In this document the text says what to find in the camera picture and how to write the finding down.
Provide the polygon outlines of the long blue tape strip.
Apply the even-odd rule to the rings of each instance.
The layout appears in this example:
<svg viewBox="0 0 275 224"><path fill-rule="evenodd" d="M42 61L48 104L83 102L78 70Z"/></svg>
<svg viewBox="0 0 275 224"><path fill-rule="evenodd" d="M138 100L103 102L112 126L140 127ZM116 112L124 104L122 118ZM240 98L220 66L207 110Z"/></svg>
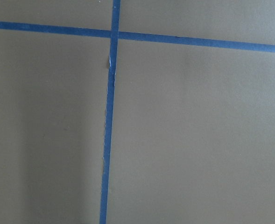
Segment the long blue tape strip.
<svg viewBox="0 0 275 224"><path fill-rule="evenodd" d="M109 72L106 97L106 120L103 151L103 173L101 182L101 199L99 211L99 223L105 224L107 217L107 202L109 192L110 152L113 128L113 106L115 92L115 74L117 64L118 37L120 20L120 1L114 0L112 7L111 37L109 52Z"/></svg>

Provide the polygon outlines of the crossing blue tape strip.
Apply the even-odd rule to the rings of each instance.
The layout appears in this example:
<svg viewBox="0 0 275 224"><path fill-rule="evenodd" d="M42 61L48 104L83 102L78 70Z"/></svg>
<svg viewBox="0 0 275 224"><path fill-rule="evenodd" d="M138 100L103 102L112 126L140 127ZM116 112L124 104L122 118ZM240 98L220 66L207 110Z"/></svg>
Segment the crossing blue tape strip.
<svg viewBox="0 0 275 224"><path fill-rule="evenodd" d="M52 25L6 22L6 21L0 21L0 29L39 32L39 33L53 33L53 34L61 34L61 35L91 36L91 37L101 37L101 38L111 37L110 30L75 28L75 27L52 26ZM182 44L182 45L193 45L193 46L225 48L225 49L240 49L240 50L275 53L275 45L270 45L270 44L234 42L234 41L224 41L224 40L214 40L214 39L178 37L178 36L171 36L171 35L156 35L156 34L133 33L133 32L122 32L122 31L118 32L117 37L118 39L121 39L121 40L161 42L161 43L172 43L172 44Z"/></svg>

